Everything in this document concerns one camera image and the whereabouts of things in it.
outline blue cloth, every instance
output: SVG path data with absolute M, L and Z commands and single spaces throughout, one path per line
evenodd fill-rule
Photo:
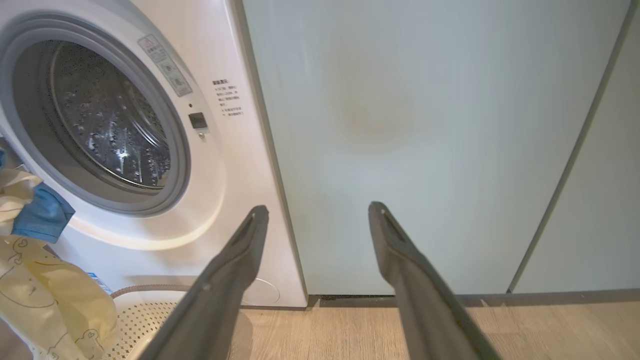
M 33 200 L 13 221 L 12 234 L 56 243 L 76 211 L 45 183 L 33 188 Z

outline washing machine drum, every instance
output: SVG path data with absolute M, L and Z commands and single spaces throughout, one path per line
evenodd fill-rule
M 3 108 L 29 155 L 72 193 L 111 211 L 161 211 L 186 186 L 184 131 L 139 60 L 121 48 L 100 50 L 138 84 L 81 44 L 35 41 L 3 59 L 0 72 L 7 72 L 6 63 L 10 68 Z

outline white plastic basket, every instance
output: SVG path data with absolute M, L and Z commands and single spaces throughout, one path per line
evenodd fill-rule
M 136 360 L 156 331 L 186 294 L 185 291 L 134 291 L 113 301 L 118 314 L 121 340 L 102 356 L 102 360 Z

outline stain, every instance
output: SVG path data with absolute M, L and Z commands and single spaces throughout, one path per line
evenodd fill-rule
M 393 51 L 358 41 L 358 34 L 336 38 L 324 88 L 335 129 L 351 147 L 389 147 L 415 128 L 413 94 L 404 86 Z

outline door glass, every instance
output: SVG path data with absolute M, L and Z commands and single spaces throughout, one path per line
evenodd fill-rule
M 61 42 L 51 60 L 54 105 L 73 144 L 125 183 L 160 189 L 170 169 L 160 121 L 145 97 L 114 65 L 77 44 Z

